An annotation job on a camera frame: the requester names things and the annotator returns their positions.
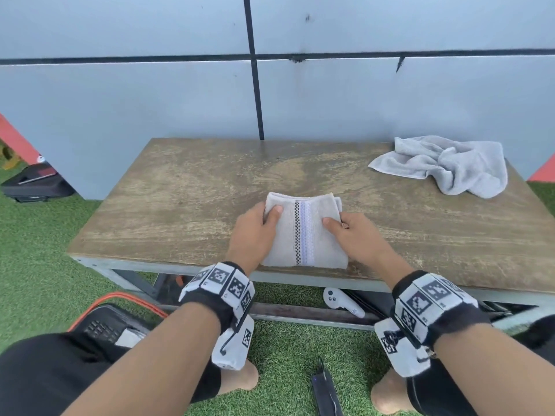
wristband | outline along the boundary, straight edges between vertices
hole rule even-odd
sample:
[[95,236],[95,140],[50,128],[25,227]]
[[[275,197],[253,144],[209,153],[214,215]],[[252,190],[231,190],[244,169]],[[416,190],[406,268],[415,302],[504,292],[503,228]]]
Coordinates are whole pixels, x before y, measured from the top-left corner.
[[433,350],[441,335],[490,323],[475,298],[438,274],[415,271],[400,280],[392,294],[391,317],[415,349]]
[[227,261],[200,270],[182,289],[179,302],[204,304],[218,316],[222,333],[228,328],[237,332],[248,315],[254,293],[254,285],[241,267]]

towel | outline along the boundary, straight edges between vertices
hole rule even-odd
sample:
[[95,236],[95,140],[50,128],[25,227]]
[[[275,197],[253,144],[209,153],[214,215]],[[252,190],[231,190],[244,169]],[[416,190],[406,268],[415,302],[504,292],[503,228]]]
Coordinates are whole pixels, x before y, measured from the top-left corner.
[[469,191],[478,197],[491,198],[507,186],[503,146],[496,141],[395,137],[395,150],[377,157],[368,167],[418,180],[431,175],[441,192],[451,196]]
[[283,206],[283,212],[277,222],[274,244],[262,265],[347,268],[347,254],[322,224],[324,217],[341,221],[339,197],[331,193],[317,197],[290,197],[271,192],[266,199],[264,217],[276,205]]

gray wall panel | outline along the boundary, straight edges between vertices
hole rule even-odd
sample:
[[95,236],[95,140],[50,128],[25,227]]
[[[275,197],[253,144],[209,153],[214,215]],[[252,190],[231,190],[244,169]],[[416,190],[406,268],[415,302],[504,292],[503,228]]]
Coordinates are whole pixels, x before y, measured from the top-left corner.
[[0,0],[0,58],[248,52],[243,0]]
[[527,179],[555,152],[555,56],[259,61],[267,140],[501,141]]
[[555,48],[555,0],[251,0],[258,54]]
[[258,140],[250,62],[0,66],[0,111],[84,197],[153,137]]

person's left hand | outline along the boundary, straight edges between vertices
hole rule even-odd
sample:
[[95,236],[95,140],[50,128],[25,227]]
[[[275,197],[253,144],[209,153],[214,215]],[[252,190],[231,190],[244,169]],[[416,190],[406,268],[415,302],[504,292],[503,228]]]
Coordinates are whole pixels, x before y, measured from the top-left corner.
[[226,261],[240,265],[247,276],[270,252],[276,236],[276,224],[283,212],[282,206],[274,206],[268,213],[266,223],[262,223],[264,207],[264,202],[260,202],[237,218],[225,255]]

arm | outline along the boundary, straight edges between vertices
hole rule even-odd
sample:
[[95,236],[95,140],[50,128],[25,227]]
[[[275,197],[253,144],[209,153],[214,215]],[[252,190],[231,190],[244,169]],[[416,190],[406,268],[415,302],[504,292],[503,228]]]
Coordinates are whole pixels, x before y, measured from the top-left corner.
[[[248,276],[269,253],[281,209],[264,203],[237,219],[226,255]],[[183,416],[220,335],[216,314],[190,302],[113,364],[63,416]]]
[[[324,219],[343,250],[393,287],[414,269],[361,213],[342,213],[349,225]],[[488,324],[441,336],[441,362],[480,416],[549,414],[555,408],[555,366]]]

